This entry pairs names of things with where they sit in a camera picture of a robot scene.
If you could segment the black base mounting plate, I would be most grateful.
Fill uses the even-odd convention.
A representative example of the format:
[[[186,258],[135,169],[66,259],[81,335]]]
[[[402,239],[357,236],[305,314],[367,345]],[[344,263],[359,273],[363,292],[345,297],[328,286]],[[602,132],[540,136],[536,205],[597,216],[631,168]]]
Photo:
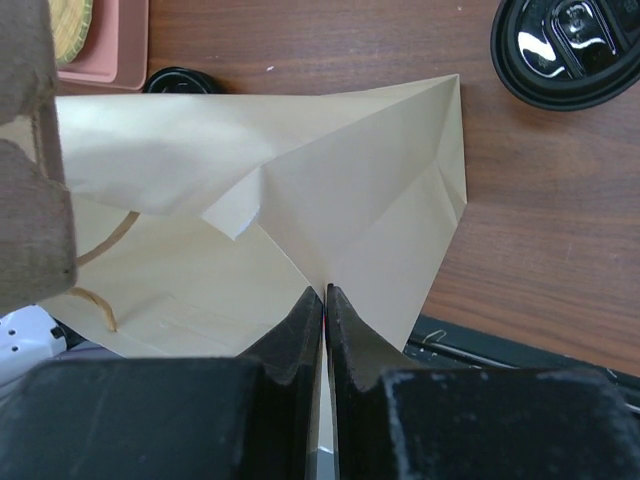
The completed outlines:
[[[610,368],[428,316],[416,321],[404,354],[432,369],[589,369],[603,374],[639,415],[639,379]]]

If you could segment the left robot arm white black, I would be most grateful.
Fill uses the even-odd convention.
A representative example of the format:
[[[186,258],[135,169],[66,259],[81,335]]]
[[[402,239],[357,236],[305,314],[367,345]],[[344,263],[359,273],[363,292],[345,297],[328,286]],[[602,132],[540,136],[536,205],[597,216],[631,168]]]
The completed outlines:
[[[63,330],[37,305],[3,316],[0,337],[2,399],[31,368],[67,350]]]

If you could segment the brown paper bag with handles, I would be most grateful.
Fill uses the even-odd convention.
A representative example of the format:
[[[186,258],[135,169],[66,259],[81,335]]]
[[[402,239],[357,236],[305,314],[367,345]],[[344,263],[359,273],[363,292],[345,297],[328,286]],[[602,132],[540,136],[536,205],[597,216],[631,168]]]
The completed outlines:
[[[460,81],[56,102],[82,289],[55,319],[125,357],[228,356],[339,286],[402,348],[467,203]]]

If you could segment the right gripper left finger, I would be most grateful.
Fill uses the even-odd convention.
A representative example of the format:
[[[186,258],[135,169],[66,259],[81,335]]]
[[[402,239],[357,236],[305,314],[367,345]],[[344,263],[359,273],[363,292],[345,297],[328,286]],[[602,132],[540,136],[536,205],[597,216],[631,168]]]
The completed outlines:
[[[323,305],[236,357],[51,361],[1,409],[5,479],[312,479]]]

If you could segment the salmon pink tray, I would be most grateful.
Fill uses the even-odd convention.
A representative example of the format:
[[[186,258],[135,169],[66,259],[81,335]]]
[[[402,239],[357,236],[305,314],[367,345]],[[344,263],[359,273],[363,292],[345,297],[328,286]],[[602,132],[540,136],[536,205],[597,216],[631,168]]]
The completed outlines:
[[[62,81],[139,90],[147,78],[148,0],[97,0],[76,58],[58,68]]]

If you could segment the black cup lid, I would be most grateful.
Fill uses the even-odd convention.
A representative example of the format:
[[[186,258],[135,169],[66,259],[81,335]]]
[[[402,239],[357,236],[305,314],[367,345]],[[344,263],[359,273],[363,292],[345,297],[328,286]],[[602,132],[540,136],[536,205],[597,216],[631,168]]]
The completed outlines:
[[[529,105],[600,105],[639,81],[639,3],[502,1],[490,53],[503,85]]]

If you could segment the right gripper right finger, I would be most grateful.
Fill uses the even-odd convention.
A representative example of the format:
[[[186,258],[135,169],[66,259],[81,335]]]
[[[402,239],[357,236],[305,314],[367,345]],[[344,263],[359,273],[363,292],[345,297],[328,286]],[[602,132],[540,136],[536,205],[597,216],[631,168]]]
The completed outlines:
[[[635,479],[639,426],[601,374],[426,368],[329,286],[325,335],[340,479]]]

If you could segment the yellow woven coaster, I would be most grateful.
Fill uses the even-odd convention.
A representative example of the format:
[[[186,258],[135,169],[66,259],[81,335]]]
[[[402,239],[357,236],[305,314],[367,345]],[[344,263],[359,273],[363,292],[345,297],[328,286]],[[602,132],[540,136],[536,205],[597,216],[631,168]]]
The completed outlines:
[[[71,63],[86,42],[93,0],[49,0],[51,31],[58,67]]]

